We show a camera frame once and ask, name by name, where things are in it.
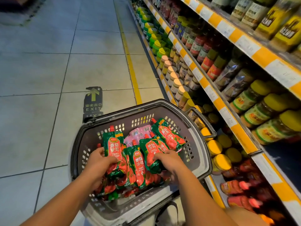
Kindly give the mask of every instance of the gray plastic shopping basket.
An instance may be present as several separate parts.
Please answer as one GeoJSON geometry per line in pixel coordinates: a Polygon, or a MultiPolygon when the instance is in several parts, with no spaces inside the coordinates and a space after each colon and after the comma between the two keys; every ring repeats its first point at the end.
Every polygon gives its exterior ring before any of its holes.
{"type": "MultiPolygon", "coordinates": [[[[212,133],[206,137],[215,137],[216,132],[205,117],[194,108],[190,110],[203,120],[212,133]]],[[[115,130],[121,130],[124,136],[127,136],[131,130],[151,124],[151,118],[156,120],[164,118],[171,129],[186,140],[179,155],[196,177],[203,179],[211,173],[211,158],[205,138],[197,126],[178,107],[159,99],[106,114],[84,123],[71,149],[71,179],[77,178],[85,168],[90,153],[96,149],[98,143],[102,143],[102,134],[108,132],[110,125],[114,125],[115,130]]],[[[178,195],[178,187],[173,184],[150,188],[138,196],[121,198],[112,202],[97,199],[94,194],[90,194],[81,211],[92,225],[136,225],[178,195]]]]}

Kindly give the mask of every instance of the red cap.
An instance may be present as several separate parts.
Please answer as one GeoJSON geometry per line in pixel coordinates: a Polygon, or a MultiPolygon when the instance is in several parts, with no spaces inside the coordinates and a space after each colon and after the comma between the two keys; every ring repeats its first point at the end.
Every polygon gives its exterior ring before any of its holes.
{"type": "Polygon", "coordinates": [[[245,181],[241,181],[238,183],[240,188],[242,188],[243,190],[248,190],[249,187],[251,186],[251,183],[245,182],[245,181]]]}
{"type": "Polygon", "coordinates": [[[263,205],[262,201],[258,201],[255,198],[249,198],[249,203],[253,208],[259,208],[261,205],[263,205]]]}

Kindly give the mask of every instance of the hand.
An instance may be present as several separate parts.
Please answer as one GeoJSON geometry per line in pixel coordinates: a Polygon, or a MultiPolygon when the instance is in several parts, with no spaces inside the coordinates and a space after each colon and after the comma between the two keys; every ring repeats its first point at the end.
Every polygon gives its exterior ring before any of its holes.
{"type": "Polygon", "coordinates": [[[104,148],[97,148],[91,153],[82,176],[86,176],[92,182],[92,190],[96,190],[101,182],[102,177],[106,173],[110,164],[117,163],[118,159],[114,156],[104,156],[104,148]]]}
{"type": "Polygon", "coordinates": [[[160,175],[169,176],[171,178],[171,182],[177,183],[177,171],[186,167],[180,156],[178,156],[178,153],[171,150],[168,150],[165,153],[157,153],[153,157],[153,160],[157,159],[160,160],[163,166],[168,170],[162,172],[160,175]]]}

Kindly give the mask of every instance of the red bottle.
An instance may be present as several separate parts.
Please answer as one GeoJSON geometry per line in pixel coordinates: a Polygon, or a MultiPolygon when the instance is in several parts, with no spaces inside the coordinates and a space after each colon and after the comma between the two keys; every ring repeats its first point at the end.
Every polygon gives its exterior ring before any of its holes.
{"type": "Polygon", "coordinates": [[[262,201],[247,196],[228,197],[227,201],[230,207],[239,206],[251,212],[254,212],[253,208],[259,208],[263,204],[262,201]]]}
{"type": "Polygon", "coordinates": [[[254,163],[250,159],[248,159],[244,161],[240,166],[232,167],[228,171],[223,171],[222,174],[226,178],[233,178],[241,175],[243,172],[246,173],[254,170],[256,170],[254,163]]]}
{"type": "Polygon", "coordinates": [[[260,188],[257,190],[257,198],[258,200],[265,202],[274,200],[274,197],[269,188],[260,188]]]}
{"type": "Polygon", "coordinates": [[[255,171],[248,173],[247,178],[249,179],[248,182],[251,183],[252,186],[258,186],[259,184],[265,182],[265,177],[255,171]]]}
{"type": "Polygon", "coordinates": [[[224,194],[242,194],[251,186],[250,183],[245,181],[232,180],[221,184],[221,190],[224,194]]]}

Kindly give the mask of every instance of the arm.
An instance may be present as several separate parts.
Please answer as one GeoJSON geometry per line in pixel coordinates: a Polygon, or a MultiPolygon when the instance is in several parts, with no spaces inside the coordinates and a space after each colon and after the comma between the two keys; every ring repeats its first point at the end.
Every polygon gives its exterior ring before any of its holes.
{"type": "Polygon", "coordinates": [[[103,175],[112,163],[118,162],[115,157],[103,157],[103,148],[97,148],[89,157],[84,171],[59,192],[38,212],[21,226],[67,226],[70,225],[89,194],[96,190],[103,175]]]}
{"type": "Polygon", "coordinates": [[[187,226],[237,226],[237,224],[210,197],[197,177],[186,167],[178,154],[167,151],[158,153],[159,159],[179,183],[180,197],[187,226]]]}

